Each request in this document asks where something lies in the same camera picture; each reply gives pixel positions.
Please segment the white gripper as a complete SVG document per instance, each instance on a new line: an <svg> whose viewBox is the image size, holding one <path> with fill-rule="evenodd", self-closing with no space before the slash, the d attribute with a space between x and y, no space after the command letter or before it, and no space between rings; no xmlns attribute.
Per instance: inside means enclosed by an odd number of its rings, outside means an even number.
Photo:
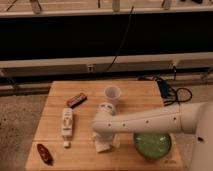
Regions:
<svg viewBox="0 0 213 171"><path fill-rule="evenodd" d="M99 134L97 132L92 133L92 138L94 142L101 141L101 142L107 142L110 144L110 147L120 147L120 139L119 136L112 133L103 133Z"/></svg>

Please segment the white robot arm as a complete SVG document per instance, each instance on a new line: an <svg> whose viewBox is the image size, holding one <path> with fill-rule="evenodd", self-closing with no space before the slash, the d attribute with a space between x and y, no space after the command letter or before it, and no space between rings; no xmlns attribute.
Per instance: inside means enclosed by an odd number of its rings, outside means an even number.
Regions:
<svg viewBox="0 0 213 171"><path fill-rule="evenodd" d="M100 137L111 133L194 134L190 171L213 171L213 101L171 105L152 110L113 115L102 103L92 121Z"/></svg>

